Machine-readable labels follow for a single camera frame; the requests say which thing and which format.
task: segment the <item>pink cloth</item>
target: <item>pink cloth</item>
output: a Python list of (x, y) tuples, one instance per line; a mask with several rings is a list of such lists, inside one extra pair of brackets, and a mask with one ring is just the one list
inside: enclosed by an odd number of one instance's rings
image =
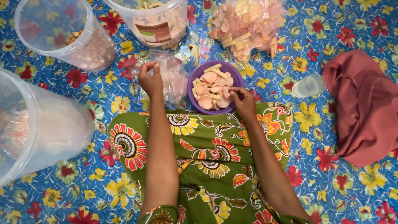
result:
[(398, 147), (398, 85), (362, 50), (335, 57), (323, 68), (337, 101), (338, 152), (357, 167)]

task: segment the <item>water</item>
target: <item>water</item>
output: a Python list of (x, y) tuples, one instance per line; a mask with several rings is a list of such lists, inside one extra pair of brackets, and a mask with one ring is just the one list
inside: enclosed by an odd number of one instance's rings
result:
[(325, 91), (325, 88), (325, 79), (318, 74), (312, 74), (293, 85), (292, 95), (295, 97), (319, 95)]

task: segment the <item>hand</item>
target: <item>hand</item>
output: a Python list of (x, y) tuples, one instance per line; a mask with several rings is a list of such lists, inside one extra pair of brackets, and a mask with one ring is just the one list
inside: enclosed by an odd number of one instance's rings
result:
[[(148, 75), (148, 71), (151, 69), (153, 69), (153, 76)], [(160, 75), (160, 66), (157, 62), (151, 61), (141, 65), (138, 83), (148, 94), (150, 100), (154, 98), (163, 99), (163, 80)]]
[(228, 89), (232, 101), (235, 103), (239, 116), (247, 123), (257, 122), (256, 99), (243, 87), (231, 87)]

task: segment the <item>purple bowl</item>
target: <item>purple bowl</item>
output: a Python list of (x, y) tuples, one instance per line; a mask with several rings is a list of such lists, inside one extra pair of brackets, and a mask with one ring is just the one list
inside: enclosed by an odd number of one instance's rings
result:
[(243, 81), (242, 76), (240, 75), (239, 71), (232, 66), (230, 63), (225, 62), (225, 61), (220, 61), (220, 60), (213, 60), (213, 61), (206, 61), (202, 64), (200, 64), (198, 67), (195, 68), (195, 70), (192, 71), (191, 75), (188, 78), (188, 97), (193, 106), (200, 112), (204, 114), (210, 114), (210, 115), (218, 115), (218, 114), (226, 114), (226, 113), (231, 113), (233, 110), (235, 110), (235, 104), (231, 103), (227, 108), (221, 108), (219, 110), (205, 110), (201, 108), (196, 101), (195, 97), (193, 96), (192, 93), (192, 88), (193, 88), (193, 81), (196, 78), (200, 78), (200, 76), (203, 75), (203, 71), (207, 68), (210, 68), (213, 65), (221, 64), (220, 71), (222, 72), (229, 72), (231, 73), (231, 77), (234, 79), (234, 84), (232, 85), (233, 87), (245, 87), (245, 82)]

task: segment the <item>floor mat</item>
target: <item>floor mat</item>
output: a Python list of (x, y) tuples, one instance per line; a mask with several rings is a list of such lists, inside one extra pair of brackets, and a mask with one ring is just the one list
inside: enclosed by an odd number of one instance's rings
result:
[[(136, 196), (118, 193), (117, 188), (125, 184), (123, 168), (104, 132), (116, 114), (147, 107), (139, 100), (137, 81), (130, 81), (121, 73), (129, 55), (146, 56), (148, 51), (104, 2), (87, 1), (113, 34), (118, 48), (111, 68), (98, 73), (76, 70), (27, 49), (14, 29), (18, 2), (0, 0), (0, 66), (13, 72), (26, 71), (31, 76), (25, 78), (33, 84), (87, 103), (99, 124), (91, 146), (78, 157), (0, 189), (1, 223), (63, 224), (70, 220), (95, 224), (97, 219), (99, 223), (137, 222), (141, 202)], [(206, 22), (215, 4), (213, 0), (189, 1), (188, 34), (175, 52), (188, 73), (205, 60), (230, 60), (223, 48), (206, 35)], [(397, 2), (287, 0), (285, 8), (290, 14), (278, 34), (279, 53), (271, 60), (264, 52), (253, 52), (250, 64), (241, 74), (258, 102), (281, 101), (294, 112), (300, 112), (302, 103), (316, 104), (312, 113), (320, 114), (319, 126), (305, 133), (300, 131), (299, 123), (294, 123), (286, 174), (315, 223), (395, 223), (398, 149), (362, 169), (338, 159), (332, 155), (336, 145), (336, 105), (329, 92), (301, 100), (293, 98), (290, 91), (297, 80), (321, 73), (324, 63), (352, 49), (363, 49), (398, 83), (398, 46), (393, 44), (398, 43)], [(73, 86), (68, 84), (72, 78)], [(190, 103), (181, 107), (190, 108)]]

